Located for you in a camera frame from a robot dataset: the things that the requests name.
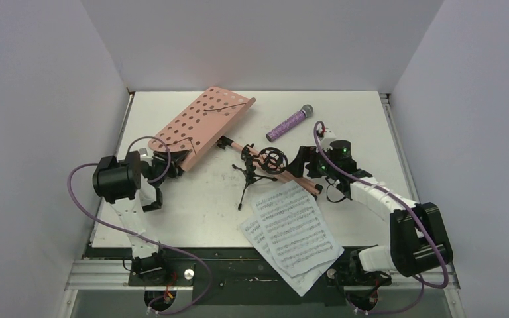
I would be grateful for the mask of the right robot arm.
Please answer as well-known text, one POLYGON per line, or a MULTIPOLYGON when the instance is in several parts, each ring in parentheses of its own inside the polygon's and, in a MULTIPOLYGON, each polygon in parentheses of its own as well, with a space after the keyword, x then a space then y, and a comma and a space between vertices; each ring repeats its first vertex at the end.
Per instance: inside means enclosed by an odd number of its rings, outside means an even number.
POLYGON ((302 146, 287 171, 296 177, 332 181, 346 199, 364 205, 386 222, 388 244, 350 254, 348 275, 354 283, 365 284, 374 273, 397 271, 429 287, 448 285, 447 264, 453 260, 453 251, 439 207, 406 199, 359 168, 349 141, 333 141, 328 149, 302 146))

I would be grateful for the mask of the pink music stand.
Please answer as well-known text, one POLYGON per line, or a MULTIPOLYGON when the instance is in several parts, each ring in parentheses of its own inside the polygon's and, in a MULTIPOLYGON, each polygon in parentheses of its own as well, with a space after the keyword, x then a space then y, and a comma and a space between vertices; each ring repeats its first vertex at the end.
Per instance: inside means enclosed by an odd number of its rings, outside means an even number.
POLYGON ((181 156, 176 165, 189 172, 255 103, 254 97, 212 86, 161 129, 148 147, 155 154, 181 156))

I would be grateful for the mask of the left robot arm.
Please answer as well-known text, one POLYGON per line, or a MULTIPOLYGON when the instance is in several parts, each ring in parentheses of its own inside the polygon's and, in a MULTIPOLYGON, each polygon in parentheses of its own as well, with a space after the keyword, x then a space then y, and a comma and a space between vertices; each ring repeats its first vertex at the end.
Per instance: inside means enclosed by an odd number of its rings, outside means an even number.
POLYGON ((156 243, 157 236, 146 220, 146 213, 162 208, 160 185, 166 178, 183 174, 180 164, 189 150, 174 154, 147 148, 130 151, 123 160, 114 156, 100 160, 92 181, 96 194, 103 198, 118 216, 122 228, 128 230, 131 244, 131 270, 147 277, 154 285, 163 285, 172 269, 164 252, 156 243))

